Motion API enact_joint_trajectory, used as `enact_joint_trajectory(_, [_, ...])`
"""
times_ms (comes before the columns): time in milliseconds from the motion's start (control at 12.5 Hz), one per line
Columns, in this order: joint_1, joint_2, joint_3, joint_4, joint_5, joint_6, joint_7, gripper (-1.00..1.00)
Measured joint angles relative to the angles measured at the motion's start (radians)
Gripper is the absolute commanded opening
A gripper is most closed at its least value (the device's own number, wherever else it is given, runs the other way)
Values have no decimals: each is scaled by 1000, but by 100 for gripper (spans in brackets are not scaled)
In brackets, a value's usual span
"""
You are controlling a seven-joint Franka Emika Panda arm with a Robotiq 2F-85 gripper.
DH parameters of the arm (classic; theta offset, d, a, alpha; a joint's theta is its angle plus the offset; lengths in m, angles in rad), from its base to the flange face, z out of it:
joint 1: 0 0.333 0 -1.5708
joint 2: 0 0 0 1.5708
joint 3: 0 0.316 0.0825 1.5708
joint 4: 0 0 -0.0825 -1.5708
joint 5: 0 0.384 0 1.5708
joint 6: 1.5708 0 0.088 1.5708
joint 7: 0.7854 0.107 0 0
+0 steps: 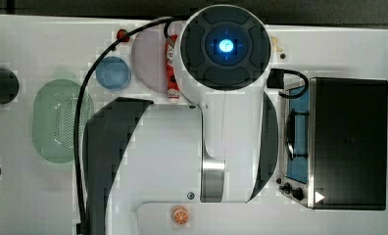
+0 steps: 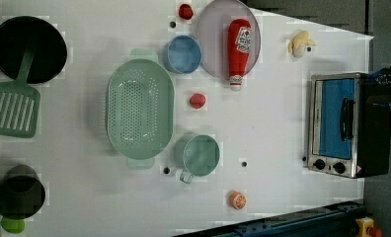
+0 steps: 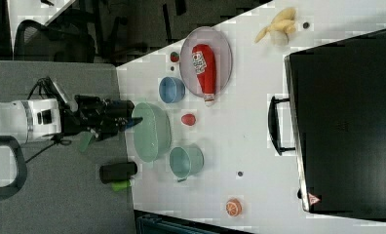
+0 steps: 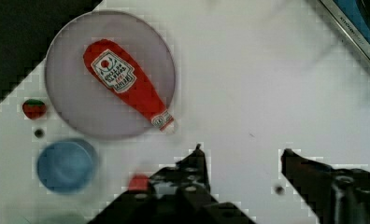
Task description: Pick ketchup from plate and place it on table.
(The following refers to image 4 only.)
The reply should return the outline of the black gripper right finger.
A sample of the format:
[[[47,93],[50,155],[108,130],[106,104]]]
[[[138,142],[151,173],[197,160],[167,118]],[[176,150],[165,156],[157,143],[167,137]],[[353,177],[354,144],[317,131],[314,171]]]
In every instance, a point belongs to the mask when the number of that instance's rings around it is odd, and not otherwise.
[[[287,148],[281,173],[317,216],[320,224],[370,224],[370,172],[335,169]]]

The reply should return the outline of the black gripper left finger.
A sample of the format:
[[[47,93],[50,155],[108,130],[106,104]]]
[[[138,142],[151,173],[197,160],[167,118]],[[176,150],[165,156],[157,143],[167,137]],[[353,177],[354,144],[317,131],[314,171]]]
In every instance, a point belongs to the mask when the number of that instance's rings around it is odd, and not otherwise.
[[[200,145],[148,178],[148,190],[127,187],[88,224],[256,224],[233,203],[211,195]]]

